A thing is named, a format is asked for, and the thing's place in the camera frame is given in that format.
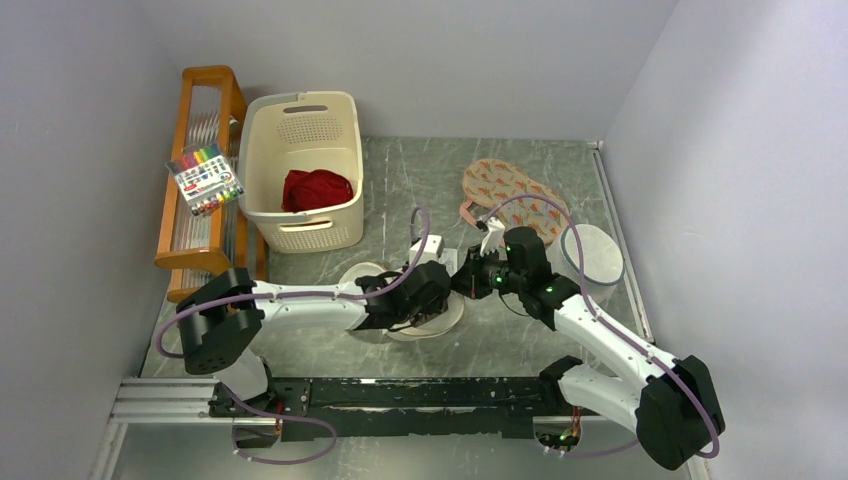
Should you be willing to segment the red bra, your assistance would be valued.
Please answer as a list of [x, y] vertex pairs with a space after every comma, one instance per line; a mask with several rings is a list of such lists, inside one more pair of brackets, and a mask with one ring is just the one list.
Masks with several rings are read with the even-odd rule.
[[353, 198], [351, 183], [335, 172], [290, 170], [283, 185], [281, 208], [297, 213], [341, 205]]

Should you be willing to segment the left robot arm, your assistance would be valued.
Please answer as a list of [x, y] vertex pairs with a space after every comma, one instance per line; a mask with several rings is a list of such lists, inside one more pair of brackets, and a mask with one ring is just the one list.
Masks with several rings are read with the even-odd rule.
[[263, 328], [390, 330], [443, 312], [450, 292], [448, 271], [436, 261], [322, 286], [255, 281], [247, 269], [233, 268], [178, 304], [178, 357], [188, 374], [215, 376], [242, 408], [261, 416], [277, 400], [269, 369], [249, 350]]

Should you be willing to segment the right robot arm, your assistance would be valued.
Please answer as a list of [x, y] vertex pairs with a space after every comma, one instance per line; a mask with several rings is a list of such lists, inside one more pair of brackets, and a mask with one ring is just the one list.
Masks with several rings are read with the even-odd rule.
[[707, 365], [694, 355], [679, 359], [615, 321], [575, 281], [552, 270], [533, 229], [511, 229], [504, 242], [503, 254], [469, 248], [452, 276], [453, 290], [469, 299], [516, 295], [527, 315], [580, 343], [612, 371], [605, 375], [566, 357], [545, 371], [542, 406], [553, 414], [575, 406], [605, 417], [632, 432], [668, 470], [693, 456], [716, 456], [726, 424]]

